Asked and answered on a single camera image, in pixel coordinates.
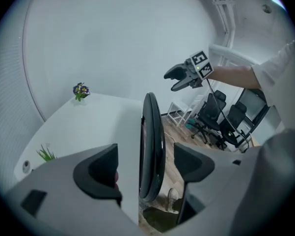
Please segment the white wall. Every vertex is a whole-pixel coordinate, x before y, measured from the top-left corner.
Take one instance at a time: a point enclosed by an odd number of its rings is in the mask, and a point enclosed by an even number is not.
[[[33,0],[25,33],[31,91],[45,118],[85,82],[92,92],[144,100],[154,92],[166,113],[175,83],[163,75],[214,43],[198,0]]]
[[[17,180],[13,174],[23,150],[43,124],[27,86],[23,28],[31,0],[15,0],[0,21],[0,193]]]

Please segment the white shirt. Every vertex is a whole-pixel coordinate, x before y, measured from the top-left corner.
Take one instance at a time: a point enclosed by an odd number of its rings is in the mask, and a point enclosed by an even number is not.
[[[275,106],[283,125],[295,129],[295,40],[276,57],[252,66],[268,106]]]

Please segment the white pipe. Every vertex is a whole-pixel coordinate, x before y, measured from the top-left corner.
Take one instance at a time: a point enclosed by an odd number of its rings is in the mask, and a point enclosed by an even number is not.
[[[229,18],[230,18],[230,36],[229,36],[229,40],[227,43],[227,47],[232,48],[233,47],[233,42],[234,42],[234,38],[235,38],[235,29],[236,29],[236,22],[235,22],[235,14],[234,14],[234,10],[233,10],[233,4],[227,4],[227,11],[229,14]]]
[[[222,42],[222,45],[227,46],[228,40],[229,40],[229,32],[226,32],[225,36],[224,36],[224,41]]]
[[[220,10],[220,13],[222,15],[222,20],[224,21],[225,26],[226,26],[226,32],[229,32],[230,31],[229,24],[228,24],[228,20],[227,20],[227,17],[226,17],[226,12],[224,10],[223,5],[216,5],[216,7]]]
[[[210,44],[209,49],[213,53],[223,55],[225,58],[233,60],[233,61],[238,61],[238,62],[245,63],[248,65],[259,64],[259,62],[257,60],[255,60],[243,53],[240,53],[234,49],[230,49],[228,47]]]
[[[236,2],[235,1],[216,1],[213,2],[214,5],[228,5],[228,4],[232,4],[235,5]]]
[[[220,11],[220,8],[219,8],[219,6],[218,5],[215,5],[216,6],[216,9],[217,9],[217,12],[219,13],[219,16],[220,16],[220,18],[221,18],[221,23],[222,23],[222,26],[223,26],[223,28],[224,28],[224,32],[227,32],[227,26],[226,26],[226,24],[225,24],[225,22],[224,22],[224,20],[223,20],[223,16],[222,16],[222,14],[221,14],[221,11]]]

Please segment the curved black screen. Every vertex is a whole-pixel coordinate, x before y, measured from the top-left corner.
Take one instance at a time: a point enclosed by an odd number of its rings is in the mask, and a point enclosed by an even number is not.
[[[153,93],[145,96],[141,123],[139,196],[150,202],[158,195],[164,175],[166,148],[161,115]]]

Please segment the cable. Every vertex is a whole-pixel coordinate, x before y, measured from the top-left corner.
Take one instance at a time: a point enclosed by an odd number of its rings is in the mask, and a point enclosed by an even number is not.
[[[167,136],[169,136],[166,132],[164,132]],[[174,141],[175,141],[175,143],[176,143],[176,140],[172,137],[172,136],[170,136]]]
[[[213,98],[214,98],[214,100],[215,100],[215,102],[216,102],[216,104],[217,104],[217,106],[218,106],[218,108],[219,108],[219,110],[221,111],[221,113],[222,113],[222,115],[224,116],[224,118],[227,120],[227,122],[230,124],[230,126],[243,138],[243,139],[245,139],[245,141],[246,141],[246,143],[247,143],[247,149],[248,148],[250,148],[250,145],[249,145],[249,141],[247,140],[247,138],[250,136],[250,134],[247,136],[247,137],[244,137],[233,125],[232,125],[232,123],[228,120],[228,118],[225,116],[225,114],[224,114],[224,112],[222,111],[222,109],[220,108],[220,106],[219,106],[219,102],[217,101],[217,99],[215,98],[215,95],[214,95],[214,91],[213,91],[213,89],[212,89],[212,86],[211,86],[211,83],[209,82],[209,80],[208,79],[206,79],[207,80],[207,83],[208,83],[208,85],[209,85],[209,87],[210,87],[210,89],[211,89],[211,91],[212,91],[212,95],[213,95]]]

